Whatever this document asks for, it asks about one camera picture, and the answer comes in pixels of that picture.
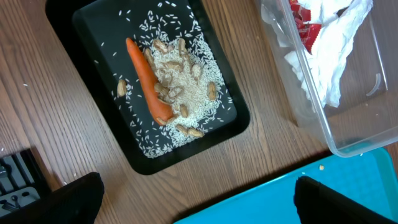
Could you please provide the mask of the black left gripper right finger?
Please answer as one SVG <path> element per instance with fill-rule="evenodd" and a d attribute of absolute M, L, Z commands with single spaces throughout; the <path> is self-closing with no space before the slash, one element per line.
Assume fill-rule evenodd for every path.
<path fill-rule="evenodd" d="M 302 224 L 397 224 L 308 176 L 295 183 L 294 205 Z"/>

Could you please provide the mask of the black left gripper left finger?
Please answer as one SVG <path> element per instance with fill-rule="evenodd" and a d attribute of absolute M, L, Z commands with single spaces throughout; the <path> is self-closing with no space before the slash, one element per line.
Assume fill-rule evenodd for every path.
<path fill-rule="evenodd" d="M 2 217 L 1 224 L 93 224 L 103 196 L 104 183 L 100 174 L 90 172 L 50 195 Z"/>

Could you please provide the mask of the white napkin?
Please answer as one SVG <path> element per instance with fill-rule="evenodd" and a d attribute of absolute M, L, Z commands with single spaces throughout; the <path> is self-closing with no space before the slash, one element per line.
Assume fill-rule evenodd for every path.
<path fill-rule="evenodd" d="M 312 23 L 322 25 L 309 54 L 301 42 L 289 1 L 261 1 L 263 22 L 274 31 L 272 53 L 282 72 L 297 77 L 301 89 L 310 97 L 308 85 L 294 48 L 293 37 L 303 47 L 310 75 L 322 106 L 334 108 L 340 105 L 340 79 L 347 58 L 353 50 L 354 37 L 373 8 L 373 0 L 298 0 L 312 12 Z"/>

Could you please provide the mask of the red snack wrapper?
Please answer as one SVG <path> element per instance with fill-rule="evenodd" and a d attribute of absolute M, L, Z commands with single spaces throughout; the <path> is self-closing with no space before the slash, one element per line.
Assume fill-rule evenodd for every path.
<path fill-rule="evenodd" d="M 311 22 L 311 10 L 303 7 L 298 0 L 289 0 L 289 4 L 301 42 L 308 53 L 312 54 L 312 47 L 320 33 L 322 25 Z"/>

